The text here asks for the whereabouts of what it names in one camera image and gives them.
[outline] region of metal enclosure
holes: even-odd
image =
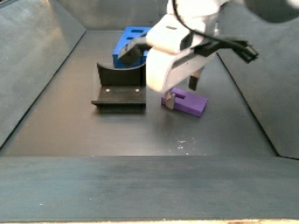
[[[89,103],[121,30],[153,25],[165,3],[0,3],[0,222],[299,219],[299,163],[276,154],[296,157],[297,38],[283,34],[296,21],[273,26],[226,6],[221,30],[260,59],[245,65],[225,51],[206,65],[200,119],[149,89],[144,112]]]

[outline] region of black stand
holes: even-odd
[[[145,107],[145,64],[121,69],[97,64],[97,74],[101,87],[93,105]]]

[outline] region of gray side panel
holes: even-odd
[[[277,157],[2,157],[1,221],[297,219]]]
[[[153,26],[165,13],[166,0],[57,0],[88,30],[122,30]]]
[[[0,8],[0,27],[1,145],[85,29],[53,0]]]
[[[218,55],[279,154],[299,158],[299,19],[268,24],[229,4],[220,24],[225,35],[241,36],[260,53],[249,65],[230,51]]]

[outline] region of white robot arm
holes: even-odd
[[[220,48],[230,48],[248,63],[257,57],[247,41],[218,39],[217,17],[228,0],[168,0],[166,14],[141,38],[122,48],[118,58],[137,59],[146,47],[145,83],[158,93],[168,93],[186,77],[196,81],[201,69]]]
[[[217,35],[220,0],[177,0],[176,9],[182,23],[194,31]],[[145,37],[152,47],[145,60],[146,86],[156,92],[166,92],[188,76],[198,75],[214,53],[202,57],[193,53],[193,47],[204,45],[206,39],[192,33],[173,14],[173,3],[166,4],[166,14]]]

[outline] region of gray wall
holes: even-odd
[[[230,3],[220,16],[220,29],[247,39],[260,53],[249,65],[232,51],[218,55],[275,149],[281,156],[299,158],[299,18],[269,24]]]
[[[165,13],[166,0],[57,0],[88,30],[122,30],[153,26]]]
[[[1,146],[85,28],[53,0],[4,3],[0,27]]]

